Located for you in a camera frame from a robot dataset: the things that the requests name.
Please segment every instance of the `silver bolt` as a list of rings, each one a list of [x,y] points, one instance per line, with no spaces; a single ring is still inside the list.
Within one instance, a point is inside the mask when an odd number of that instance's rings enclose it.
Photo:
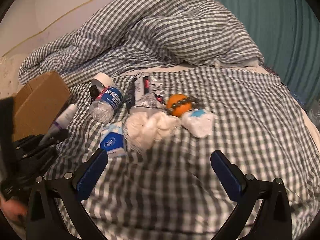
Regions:
[[[41,181],[42,181],[42,177],[41,176],[36,178],[36,183],[40,183]]]
[[[280,178],[276,178],[276,183],[278,183],[278,184],[282,184],[282,183],[283,183],[283,181],[282,181],[282,179],[280,179]]]
[[[67,172],[66,174],[64,174],[64,178],[65,179],[71,179],[72,178],[72,173],[71,172]]]
[[[254,176],[251,173],[245,175],[247,180],[254,180]]]

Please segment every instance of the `blue gripper pad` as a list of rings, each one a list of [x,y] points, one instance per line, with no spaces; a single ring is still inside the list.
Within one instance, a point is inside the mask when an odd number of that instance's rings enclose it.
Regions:
[[[88,167],[86,167],[83,176],[78,180],[78,183],[76,184],[78,201],[88,199],[91,191],[100,178],[100,175],[108,164],[108,154],[106,151],[101,150],[100,152],[96,153],[91,156],[91,158],[94,157],[93,161],[91,161],[90,158],[86,163],[83,163],[84,165],[87,164]]]
[[[230,200],[238,203],[245,188],[244,174],[220,150],[211,154],[210,162]]]

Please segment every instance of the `bed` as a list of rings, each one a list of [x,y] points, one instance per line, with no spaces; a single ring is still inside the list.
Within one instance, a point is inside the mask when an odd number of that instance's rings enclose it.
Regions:
[[[199,140],[179,130],[145,155],[130,152],[110,161],[83,202],[105,236],[211,239],[234,207],[210,167],[210,154],[219,148],[244,173],[284,180],[293,236],[298,238],[319,210],[319,132],[280,78],[261,67],[265,61],[258,46],[222,4],[170,0],[166,7],[162,0],[153,0],[158,10],[154,15],[144,8],[121,16],[122,4],[132,9],[146,1],[115,0],[78,30],[24,60],[22,84],[56,70],[79,107],[69,126],[70,137],[59,145],[60,156],[46,178],[74,171],[99,145],[102,125],[88,113],[90,78],[103,71],[126,91],[135,73],[151,71],[164,83],[166,99],[173,93],[200,98],[217,116],[214,133]],[[124,23],[114,24],[116,20]],[[166,28],[173,34],[166,36]],[[214,42],[202,42],[204,37],[210,41],[210,33]],[[123,106],[112,122],[126,115]],[[60,210],[76,236],[62,203]]]

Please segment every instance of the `bottle label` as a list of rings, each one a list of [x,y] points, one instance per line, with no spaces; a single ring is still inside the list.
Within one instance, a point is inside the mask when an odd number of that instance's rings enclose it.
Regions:
[[[106,101],[114,111],[119,107],[123,101],[121,92],[115,87],[105,87],[96,100]]]

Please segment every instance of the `white cylindrical bottle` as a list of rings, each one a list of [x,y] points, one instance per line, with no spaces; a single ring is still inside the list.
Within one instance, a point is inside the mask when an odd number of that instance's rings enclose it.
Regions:
[[[116,86],[105,87],[100,95],[89,106],[89,113],[98,122],[107,124],[121,105],[123,96]]]
[[[48,132],[41,139],[39,145],[44,144],[46,140],[57,134],[60,130],[67,128],[75,116],[77,109],[78,108],[75,104],[70,104],[67,109],[64,110],[62,114],[59,115],[59,117],[53,122]]]

